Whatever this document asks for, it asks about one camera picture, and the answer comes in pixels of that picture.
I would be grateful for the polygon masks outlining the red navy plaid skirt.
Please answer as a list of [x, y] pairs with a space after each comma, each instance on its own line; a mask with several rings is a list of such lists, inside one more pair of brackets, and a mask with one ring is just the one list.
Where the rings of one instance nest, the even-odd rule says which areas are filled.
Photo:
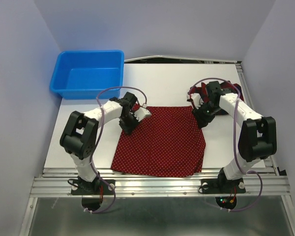
[[[218, 82], [219, 84], [219, 87], [221, 89], [224, 89], [224, 90], [230, 90], [231, 92], [233, 93], [237, 93], [237, 90], [234, 89], [234, 87], [236, 87], [239, 92], [240, 92], [240, 99], [242, 101], [244, 101], [244, 96], [242, 94], [242, 89], [241, 89], [241, 86], [237, 83], [233, 84], [233, 86], [230, 85], [230, 81], [227, 81], [227, 82]], [[201, 86], [200, 87], [193, 87], [191, 89], [191, 92], [190, 93], [195, 93], [195, 94], [198, 94], [200, 96], [200, 100], [199, 100], [199, 104], [204, 104], [206, 102], [209, 101], [209, 90], [211, 89], [211, 85], [209, 85], [209, 83], [204, 83], [204, 82], [201, 82]]]

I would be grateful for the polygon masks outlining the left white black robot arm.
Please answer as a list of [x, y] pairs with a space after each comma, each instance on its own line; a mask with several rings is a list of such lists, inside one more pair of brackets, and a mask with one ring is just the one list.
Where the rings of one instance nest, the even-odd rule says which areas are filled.
[[92, 164], [99, 140], [97, 131], [100, 126], [118, 118], [121, 129], [130, 135], [141, 121], [133, 111], [137, 101], [134, 94], [127, 92], [123, 98], [109, 99], [101, 108], [70, 114], [59, 143], [71, 156], [78, 171], [77, 179], [69, 181], [71, 186], [88, 194], [99, 190], [99, 172]]

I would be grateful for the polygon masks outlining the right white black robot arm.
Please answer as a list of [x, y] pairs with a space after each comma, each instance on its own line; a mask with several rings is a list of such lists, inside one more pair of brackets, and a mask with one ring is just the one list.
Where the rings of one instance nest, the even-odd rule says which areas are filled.
[[234, 190], [244, 192], [243, 177], [251, 168], [277, 151], [276, 121], [255, 112], [242, 99], [240, 90], [231, 82], [209, 78], [202, 87], [193, 85], [187, 93], [197, 126], [202, 129], [216, 115], [225, 111], [233, 118], [233, 129], [240, 127], [240, 136], [233, 137], [234, 158], [223, 167], [216, 179], [203, 179], [202, 194], [226, 194]]

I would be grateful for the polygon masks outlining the red white-dotted skirt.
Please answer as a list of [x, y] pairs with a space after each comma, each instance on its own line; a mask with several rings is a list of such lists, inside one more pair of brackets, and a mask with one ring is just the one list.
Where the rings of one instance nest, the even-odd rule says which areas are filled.
[[190, 106], [149, 107], [151, 117], [130, 134], [122, 132], [111, 169], [154, 177], [201, 172], [206, 141]]

